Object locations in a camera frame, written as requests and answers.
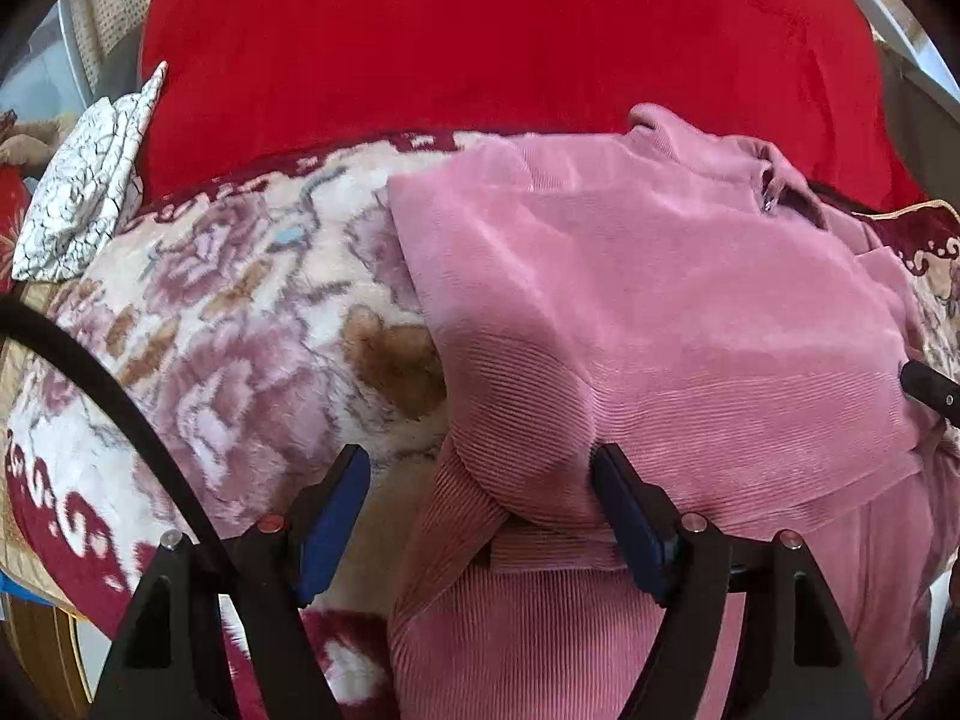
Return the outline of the dark brown sofa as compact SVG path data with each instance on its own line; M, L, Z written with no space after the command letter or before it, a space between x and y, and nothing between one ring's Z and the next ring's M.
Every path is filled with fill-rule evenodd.
M930 199L960 200L958 101L889 44L877 43L887 130L896 153Z

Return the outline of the red gift box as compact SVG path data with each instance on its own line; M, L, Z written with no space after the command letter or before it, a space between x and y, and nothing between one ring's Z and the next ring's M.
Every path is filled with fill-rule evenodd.
M11 267L16 241L31 202L26 184L14 167L0 167L0 293L13 286Z

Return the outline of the white crackle pattern cloth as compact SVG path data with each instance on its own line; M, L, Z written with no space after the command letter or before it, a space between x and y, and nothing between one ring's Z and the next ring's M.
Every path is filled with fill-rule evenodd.
M32 192L11 257L14 281L75 280L140 210L135 163L163 91L160 64L142 89L83 112Z

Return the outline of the floral red beige blanket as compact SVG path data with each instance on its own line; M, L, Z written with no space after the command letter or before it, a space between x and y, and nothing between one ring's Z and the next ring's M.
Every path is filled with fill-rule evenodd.
M283 511L345 445L370 452L352 544L302 615L348 717L407 718L389 622L451 427L384 192L480 140L451 153L376 143L224 185L140 220L52 307L142 408L220 535ZM957 371L952 239L920 262L882 241L880 221L854 219L908 271L921 322L910 359Z

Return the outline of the pink corduroy jacket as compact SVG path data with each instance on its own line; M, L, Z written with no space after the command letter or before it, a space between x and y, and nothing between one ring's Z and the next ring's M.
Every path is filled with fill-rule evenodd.
M604 442L727 533L804 536L887 713L958 544L957 450L898 382L908 271L771 143L630 121L387 182L451 411L389 622L400 713L622 710L661 613L590 490Z

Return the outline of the red blanket on sofa back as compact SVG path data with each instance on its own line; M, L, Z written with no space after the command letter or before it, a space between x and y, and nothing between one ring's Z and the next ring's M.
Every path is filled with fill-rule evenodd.
M853 0L151 0L152 199L393 133L620 132L636 104L774 143L877 211L921 199Z

